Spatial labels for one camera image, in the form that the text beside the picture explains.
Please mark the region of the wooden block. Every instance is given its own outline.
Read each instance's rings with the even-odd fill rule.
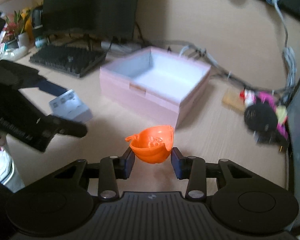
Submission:
[[[239,93],[228,89],[223,96],[222,103],[224,106],[243,114],[246,110],[243,100],[239,97]]]

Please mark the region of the white flower pot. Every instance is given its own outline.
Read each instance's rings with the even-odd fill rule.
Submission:
[[[27,48],[30,47],[30,41],[29,41],[28,33],[19,34],[19,36],[18,36],[18,45],[19,45],[19,48],[21,48],[22,46],[26,46]]]

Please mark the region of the black round object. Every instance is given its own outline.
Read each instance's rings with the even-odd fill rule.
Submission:
[[[211,210],[225,225],[249,234],[273,234],[298,215],[290,192],[258,178],[233,179],[212,197]]]
[[[7,216],[21,232],[56,236],[82,225],[93,209],[90,194],[64,179],[28,186],[15,193],[6,206]]]
[[[278,118],[269,104],[257,103],[244,111],[244,122],[252,131],[273,132],[277,129]]]

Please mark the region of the pink cardboard box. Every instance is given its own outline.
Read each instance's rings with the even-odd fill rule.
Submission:
[[[209,81],[210,65],[148,47],[100,68],[102,94],[176,128]]]

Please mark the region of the pink box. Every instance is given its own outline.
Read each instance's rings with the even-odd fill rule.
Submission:
[[[102,94],[176,128],[209,81],[210,65],[148,47],[100,68]]]

